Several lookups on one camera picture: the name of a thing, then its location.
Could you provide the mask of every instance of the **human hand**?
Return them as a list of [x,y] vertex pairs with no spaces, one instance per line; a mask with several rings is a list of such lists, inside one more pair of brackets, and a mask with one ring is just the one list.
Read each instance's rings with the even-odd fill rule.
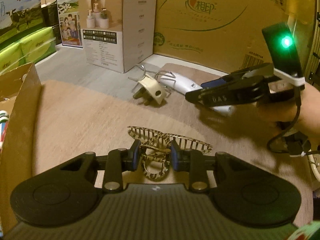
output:
[[[258,114],[267,122],[290,122],[294,119],[297,106],[294,99],[270,103],[257,104]],[[314,145],[320,145],[320,92],[309,83],[301,92],[301,111],[295,124],[295,129],[309,137]]]

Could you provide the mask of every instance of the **logo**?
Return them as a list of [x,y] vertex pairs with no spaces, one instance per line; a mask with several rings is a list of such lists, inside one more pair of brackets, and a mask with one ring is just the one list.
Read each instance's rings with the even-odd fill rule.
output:
[[158,190],[161,190],[161,188],[159,186],[154,186],[151,188],[153,191],[158,191]]
[[153,46],[162,46],[164,41],[164,36],[161,33],[155,33],[153,36]]
[[214,103],[227,101],[227,97],[222,95],[221,97],[212,97]]
[[11,65],[11,61],[5,63],[5,64],[3,65],[3,67],[2,67],[2,69],[5,69],[5,68],[9,67],[10,65]]
[[186,8],[189,7],[191,10],[197,13],[208,13],[211,14],[213,10],[215,10],[215,6],[217,3],[209,3],[199,0],[186,0],[185,2]]
[[44,43],[44,41],[41,41],[41,42],[37,43],[37,44],[36,44],[36,48],[39,47],[39,46],[41,46],[43,43]]

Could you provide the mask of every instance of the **cardboard flap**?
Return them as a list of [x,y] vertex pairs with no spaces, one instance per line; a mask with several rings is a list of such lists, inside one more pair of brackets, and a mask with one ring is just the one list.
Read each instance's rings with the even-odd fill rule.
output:
[[28,73],[32,65],[33,63],[25,64],[0,75],[0,101],[19,92],[22,85],[22,76]]
[[[27,76],[22,82],[20,77],[25,73]],[[33,131],[41,83],[33,63],[3,76],[0,77],[1,90],[9,86],[14,87],[11,91],[19,91],[0,154],[0,222],[6,234],[17,223],[10,206],[11,192],[19,183],[32,176]]]
[[7,111],[9,115],[12,113],[13,105],[16,100],[16,97],[10,97],[8,100],[0,102],[0,110]]

